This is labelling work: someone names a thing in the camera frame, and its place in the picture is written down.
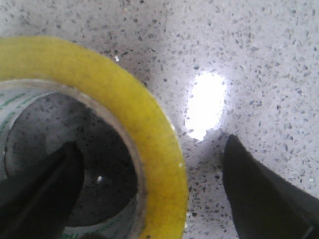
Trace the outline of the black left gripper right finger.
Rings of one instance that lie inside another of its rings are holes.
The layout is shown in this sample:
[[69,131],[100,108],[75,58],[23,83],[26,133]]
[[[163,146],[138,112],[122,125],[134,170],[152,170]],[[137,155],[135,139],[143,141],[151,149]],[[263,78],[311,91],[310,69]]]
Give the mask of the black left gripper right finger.
[[231,134],[223,158],[223,185],[241,239],[317,239],[318,198],[257,161]]

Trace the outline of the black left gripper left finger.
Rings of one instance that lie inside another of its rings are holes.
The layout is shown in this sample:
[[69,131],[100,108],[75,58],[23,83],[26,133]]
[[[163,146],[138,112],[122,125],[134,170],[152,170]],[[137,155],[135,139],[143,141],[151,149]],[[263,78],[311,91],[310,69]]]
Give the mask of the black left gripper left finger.
[[84,182],[84,156],[67,142],[35,165],[0,182],[2,239],[57,239]]

